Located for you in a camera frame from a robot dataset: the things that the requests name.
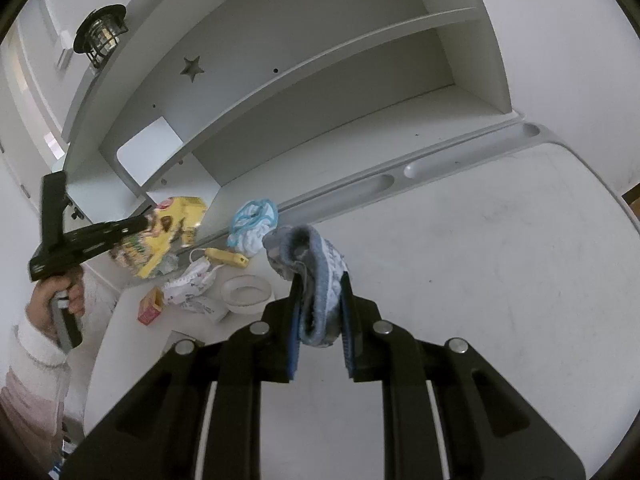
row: lantern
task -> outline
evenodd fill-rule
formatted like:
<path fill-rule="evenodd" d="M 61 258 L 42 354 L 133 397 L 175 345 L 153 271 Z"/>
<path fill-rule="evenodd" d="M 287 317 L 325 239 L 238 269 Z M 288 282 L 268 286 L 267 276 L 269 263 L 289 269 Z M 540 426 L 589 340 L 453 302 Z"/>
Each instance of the lantern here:
<path fill-rule="evenodd" d="M 86 54 L 91 64 L 100 70 L 118 46 L 118 37 L 129 30 L 124 23 L 126 13 L 123 5 L 94 10 L 76 32 L 74 52 Z"/>

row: human hand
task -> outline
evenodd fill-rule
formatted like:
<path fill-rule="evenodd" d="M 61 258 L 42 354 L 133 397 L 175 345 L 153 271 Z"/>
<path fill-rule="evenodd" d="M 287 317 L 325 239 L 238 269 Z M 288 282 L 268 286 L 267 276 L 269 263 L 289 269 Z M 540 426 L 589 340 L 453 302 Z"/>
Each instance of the human hand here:
<path fill-rule="evenodd" d="M 82 316 L 84 314 L 84 283 L 82 282 L 82 267 L 70 270 L 64 276 L 53 276 L 39 281 L 27 305 L 27 318 L 37 330 L 50 339 L 57 340 L 58 333 L 51 319 L 49 301 L 59 290 L 69 287 L 69 312 Z"/>

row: white cloth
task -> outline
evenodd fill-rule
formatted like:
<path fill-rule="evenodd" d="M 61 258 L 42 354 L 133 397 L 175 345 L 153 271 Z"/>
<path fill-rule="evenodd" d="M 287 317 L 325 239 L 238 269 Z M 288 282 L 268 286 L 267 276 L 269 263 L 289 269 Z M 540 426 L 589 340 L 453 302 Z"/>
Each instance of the white cloth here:
<path fill-rule="evenodd" d="M 220 320 L 228 310 L 207 301 L 207 298 L 198 298 L 213 285 L 220 267 L 222 265 L 213 267 L 206 256 L 195 260 L 179 278 L 162 286 L 164 300 L 190 312 L 208 314 L 214 321 Z"/>
<path fill-rule="evenodd" d="M 16 337 L 31 358 L 47 367 L 59 366 L 66 361 L 66 355 L 60 347 L 42 335 L 26 316 L 16 327 Z"/>
<path fill-rule="evenodd" d="M 244 204 L 231 220 L 228 247 L 253 258 L 262 250 L 262 238 L 278 225 L 278 208 L 267 199 Z"/>

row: shelf board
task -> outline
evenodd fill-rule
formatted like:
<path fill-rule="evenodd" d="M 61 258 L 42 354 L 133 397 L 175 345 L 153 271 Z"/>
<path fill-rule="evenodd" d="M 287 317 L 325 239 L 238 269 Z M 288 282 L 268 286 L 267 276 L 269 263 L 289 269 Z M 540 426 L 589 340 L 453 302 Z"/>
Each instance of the shelf board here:
<path fill-rule="evenodd" d="M 66 192 L 91 222 L 121 220 L 146 200 L 135 196 L 100 153 L 84 161 L 69 177 Z"/>
<path fill-rule="evenodd" d="M 76 91 L 66 119 L 63 137 L 70 143 L 65 162 L 69 174 L 99 149 L 127 101 L 180 38 L 225 1 L 131 0 L 127 4 L 129 32 L 98 77 L 88 69 L 88 79 Z"/>
<path fill-rule="evenodd" d="M 318 135 L 454 83 L 437 31 L 425 30 L 290 86 L 209 137 L 193 155 L 224 186 Z"/>
<path fill-rule="evenodd" d="M 517 118 L 452 85 L 379 110 L 282 153 L 223 186 L 198 239 L 226 227 L 248 200 L 278 205 L 400 156 Z"/>
<path fill-rule="evenodd" d="M 161 164 L 159 169 L 143 185 L 143 189 L 149 189 L 179 160 L 185 157 L 188 153 L 191 153 L 194 149 L 199 147 L 203 142 L 211 138 L 215 133 L 230 124 L 232 121 L 236 120 L 255 106 L 266 101 L 268 98 L 289 88 L 295 83 L 302 81 L 304 78 L 307 78 L 342 60 L 348 59 L 351 56 L 382 44 L 404 38 L 411 34 L 416 34 L 432 28 L 443 27 L 444 25 L 451 25 L 453 23 L 470 22 L 481 17 L 482 13 L 476 7 L 446 10 L 443 12 L 419 16 L 368 32 L 367 34 L 363 34 L 357 38 L 338 44 L 333 48 L 325 50 L 324 52 L 297 64 L 286 72 L 283 72 L 280 76 L 275 77 L 264 85 L 261 85 L 215 117 L 203 130 L 197 132 L 193 137 L 191 137 L 191 139 L 187 140 L 180 150 L 175 152 L 169 159 Z"/>
<path fill-rule="evenodd" d="M 422 0 L 431 12 L 477 7 L 482 0 Z M 500 47 L 491 21 L 476 20 L 468 27 L 454 25 L 438 32 L 456 84 L 504 113 L 511 112 L 511 97 Z"/>

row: yellow snack bag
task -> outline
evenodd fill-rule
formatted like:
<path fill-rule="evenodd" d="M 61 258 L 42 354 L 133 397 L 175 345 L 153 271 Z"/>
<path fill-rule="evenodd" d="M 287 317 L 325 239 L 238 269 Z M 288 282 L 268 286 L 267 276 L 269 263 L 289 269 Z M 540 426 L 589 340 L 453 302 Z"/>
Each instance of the yellow snack bag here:
<path fill-rule="evenodd" d="M 148 278 L 182 233 L 182 246 L 195 242 L 196 229 L 207 207 L 194 196 L 174 196 L 158 204 L 148 216 L 149 227 L 141 233 L 124 238 L 111 250 L 111 257 L 140 278 Z"/>

